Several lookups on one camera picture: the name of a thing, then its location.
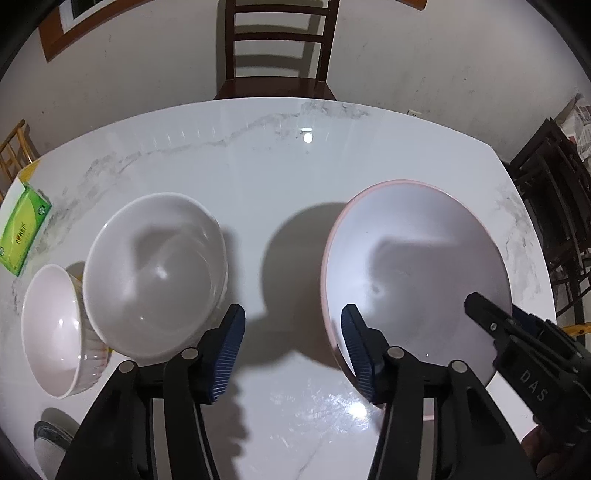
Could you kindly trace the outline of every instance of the chair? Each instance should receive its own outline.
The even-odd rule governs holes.
[[[35,160],[35,154],[33,153],[33,149],[29,145],[26,137],[25,137],[25,127],[26,123],[21,120],[17,125],[12,129],[12,131],[6,137],[6,140],[0,144],[0,170],[7,178],[10,184],[14,181],[17,177],[19,171],[21,171],[27,165],[33,163]],[[12,139],[16,137],[19,149],[15,152],[10,142]],[[5,159],[5,151],[8,152],[8,158]],[[4,195],[0,192],[0,202],[4,200]]]
[[[286,96],[336,100],[326,84],[330,51],[335,37],[339,0],[329,0],[328,6],[304,5],[237,5],[236,0],[226,0],[226,81],[216,95],[224,98]],[[247,12],[285,12],[322,15],[326,17],[322,35],[291,32],[236,32],[236,14]],[[291,40],[320,43],[320,58],[316,78],[300,77],[236,77],[234,42],[246,40]]]
[[[567,302],[556,317],[573,308],[584,324],[583,297],[591,286],[591,176],[556,123],[547,119],[506,166],[521,198],[537,220],[551,284],[566,288]]]

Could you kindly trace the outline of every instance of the hand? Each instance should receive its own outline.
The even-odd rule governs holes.
[[[540,425],[529,432],[521,441],[525,454],[531,461],[538,478],[557,470],[566,460],[564,451]]]

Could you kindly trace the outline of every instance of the white marble tabletop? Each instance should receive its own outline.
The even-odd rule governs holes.
[[[146,113],[44,155],[31,184],[53,204],[20,277],[0,269],[0,426],[40,474],[33,425],[48,408],[81,422],[122,360],[90,390],[56,400],[20,339],[22,300],[44,264],[80,267],[106,220],[152,192],[197,199],[221,224],[229,296],[248,323],[226,394],[204,407],[222,480],[367,477],[381,414],[337,368],[319,303],[324,243],[344,204],[389,179],[431,183],[491,233],[513,301],[555,319],[534,228],[493,150],[391,111],[307,99],[238,99]],[[489,391],[519,437],[531,413],[499,375]]]

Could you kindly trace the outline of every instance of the bowl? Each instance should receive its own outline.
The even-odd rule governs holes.
[[[195,343],[226,289],[222,231],[199,203],[155,193],[124,206],[90,248],[83,292],[112,349],[163,361]]]
[[[55,398],[96,383],[108,348],[92,329],[82,284],[58,265],[45,265],[31,280],[22,305],[22,348],[37,383]]]
[[[478,291],[510,312],[505,264],[478,219],[436,187],[393,180],[353,198],[329,235],[320,289],[329,341],[350,379],[340,328],[349,303],[421,361],[463,360],[484,384],[495,373],[493,340],[466,316],[464,301]]]

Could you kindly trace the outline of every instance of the chair backrest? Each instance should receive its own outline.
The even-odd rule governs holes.
[[[4,173],[11,183],[14,181],[18,172],[21,171],[23,167],[33,163],[35,160],[33,149],[25,137],[25,126],[25,121],[21,120],[8,134],[6,140],[0,144],[0,170],[2,170],[2,173]],[[17,138],[20,146],[16,152],[10,144],[14,137]]]
[[[320,44],[320,57],[316,70],[316,80],[326,81],[329,71],[330,51],[335,37],[336,17],[340,0],[329,0],[327,7],[308,7],[305,5],[237,5],[236,0],[226,0],[226,79],[235,77],[234,42],[243,40],[291,40]],[[321,15],[326,17],[322,35],[295,32],[251,32],[236,33],[236,14],[247,12],[283,12],[293,14]]]

